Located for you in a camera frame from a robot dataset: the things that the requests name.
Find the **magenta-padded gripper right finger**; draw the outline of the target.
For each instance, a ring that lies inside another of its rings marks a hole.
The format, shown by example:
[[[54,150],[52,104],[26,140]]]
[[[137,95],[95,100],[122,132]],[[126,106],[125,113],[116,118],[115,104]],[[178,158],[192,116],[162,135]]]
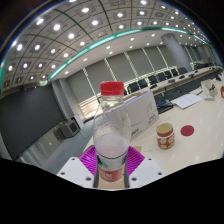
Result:
[[[143,187],[163,176],[164,172],[153,159],[144,157],[135,148],[129,147],[124,177],[126,188]]]

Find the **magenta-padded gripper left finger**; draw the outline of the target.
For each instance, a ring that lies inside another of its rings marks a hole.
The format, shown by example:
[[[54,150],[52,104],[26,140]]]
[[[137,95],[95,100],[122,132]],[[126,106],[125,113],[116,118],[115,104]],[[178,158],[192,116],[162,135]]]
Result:
[[[79,157],[70,157],[57,175],[84,188],[93,188],[97,174],[95,147],[91,146]]]

